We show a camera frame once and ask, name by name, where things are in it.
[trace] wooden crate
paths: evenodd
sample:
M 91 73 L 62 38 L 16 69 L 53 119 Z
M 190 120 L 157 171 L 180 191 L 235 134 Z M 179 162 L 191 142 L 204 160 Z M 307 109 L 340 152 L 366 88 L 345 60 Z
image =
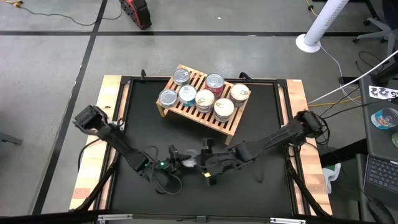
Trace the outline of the wooden crate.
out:
M 205 79 L 207 74 L 204 74 L 203 72 L 196 71 L 192 68 L 183 65 L 179 65 L 178 68 L 187 69 L 191 73 L 190 85 L 193 85 L 198 91 L 205 88 Z M 223 94 L 221 95 L 222 98 L 228 97 L 228 93 L 232 86 L 233 84 L 229 82 L 224 82 L 224 90 Z M 171 77 L 165 89 L 175 90 L 178 93 L 178 91 L 180 90 L 180 86 L 176 85 L 174 83 L 173 77 Z M 201 113 L 196 109 L 195 106 L 184 107 L 180 102 L 178 102 L 177 105 L 172 108 L 163 108 L 162 105 L 160 104 L 159 99 L 156 101 L 156 105 L 159 109 L 160 115 L 163 118 L 166 116 L 167 112 L 173 111 L 174 113 L 180 114 L 186 118 L 196 121 L 197 123 L 201 123 L 205 126 L 208 126 L 209 128 L 213 128 L 216 131 L 226 134 L 227 138 L 225 144 L 228 145 L 235 134 L 236 128 L 238 127 L 239 121 L 241 120 L 247 102 L 248 101 L 246 100 L 246 102 L 242 107 L 235 108 L 231 118 L 229 119 L 229 121 L 225 123 L 221 123 L 216 120 L 214 116 L 214 110 L 209 113 Z

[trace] laptop keyboard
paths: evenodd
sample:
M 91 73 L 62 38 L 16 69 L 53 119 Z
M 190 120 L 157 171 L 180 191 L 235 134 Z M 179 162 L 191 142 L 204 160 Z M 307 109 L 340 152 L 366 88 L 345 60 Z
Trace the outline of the laptop keyboard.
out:
M 398 166 L 369 157 L 368 181 L 398 192 Z

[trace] white cylinder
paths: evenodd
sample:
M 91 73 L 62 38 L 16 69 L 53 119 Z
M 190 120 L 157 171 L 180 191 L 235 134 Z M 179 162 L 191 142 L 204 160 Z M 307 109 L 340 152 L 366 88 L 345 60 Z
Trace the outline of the white cylinder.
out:
M 304 44 L 315 45 L 336 19 L 348 0 L 328 0 L 317 19 L 304 36 Z

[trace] concrete floor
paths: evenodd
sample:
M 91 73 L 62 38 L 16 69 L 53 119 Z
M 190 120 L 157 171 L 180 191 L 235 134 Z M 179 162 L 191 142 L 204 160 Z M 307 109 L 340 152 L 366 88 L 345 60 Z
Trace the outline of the concrete floor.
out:
M 306 32 L 315 16 L 305 1 L 297 0 L 147 0 L 153 31 Z M 317 12 L 323 3 L 313 3 Z M 373 1 L 382 18 L 381 3 Z M 79 22 L 95 21 L 101 0 L 26 1 L 34 12 L 61 13 Z M 116 17 L 119 2 L 109 0 L 104 17 Z M 0 3 L 0 30 L 91 31 L 63 17 L 33 16 Z M 374 32 L 363 26 L 369 17 L 363 3 L 349 3 L 328 32 Z M 99 31 L 138 31 L 122 13 L 115 21 L 103 20 Z M 79 73 L 88 36 L 0 35 L 0 131 L 24 140 L 23 145 L 0 144 L 0 216 L 25 215 L 48 161 L 58 126 Z M 358 76 L 355 60 L 366 50 L 384 58 L 386 44 L 378 40 L 352 43 L 353 37 L 324 37 L 322 45 L 341 64 L 343 74 Z M 305 54 L 295 37 L 233 36 L 98 36 L 80 88 L 74 117 L 95 104 L 103 75 L 170 75 L 178 64 L 203 72 L 237 77 L 244 71 L 256 78 L 303 80 L 308 100 L 338 87 L 338 67 L 322 51 Z M 337 101 L 336 93 L 322 102 Z M 335 106 L 330 113 L 352 106 Z M 324 108 L 316 108 L 321 113 Z M 351 110 L 329 120 L 330 146 L 339 148 L 364 137 L 363 115 Z M 70 122 L 43 212 L 68 209 L 76 180 L 77 157 L 86 136 Z

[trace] can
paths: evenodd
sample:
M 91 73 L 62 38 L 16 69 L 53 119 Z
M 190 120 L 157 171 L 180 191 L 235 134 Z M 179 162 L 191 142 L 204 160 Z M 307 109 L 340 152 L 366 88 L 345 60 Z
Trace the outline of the can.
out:
M 213 109 L 215 97 L 210 90 L 200 90 L 195 97 L 195 106 L 202 113 L 209 113 Z
M 177 104 L 177 93 L 174 90 L 163 90 L 159 93 L 162 106 L 170 108 Z
M 394 133 L 391 136 L 391 141 L 395 147 L 398 147 L 398 133 Z
M 235 84 L 229 91 L 229 99 L 235 107 L 243 106 L 244 102 L 249 98 L 249 88 L 243 84 Z
M 378 129 L 386 130 L 398 124 L 398 111 L 383 108 L 371 116 L 371 121 Z
M 195 96 L 197 95 L 197 89 L 192 85 L 181 86 L 178 92 L 178 98 L 184 106 L 193 106 L 195 104 Z
M 187 69 L 179 68 L 176 71 L 174 71 L 173 74 L 174 83 L 179 86 L 188 85 L 190 75 L 191 74 Z
M 214 105 L 214 115 L 217 121 L 227 122 L 234 112 L 234 104 L 227 98 L 221 98 Z
M 210 90 L 214 93 L 216 99 L 221 97 L 224 88 L 224 78 L 217 74 L 212 73 L 206 77 L 206 87 L 207 90 Z

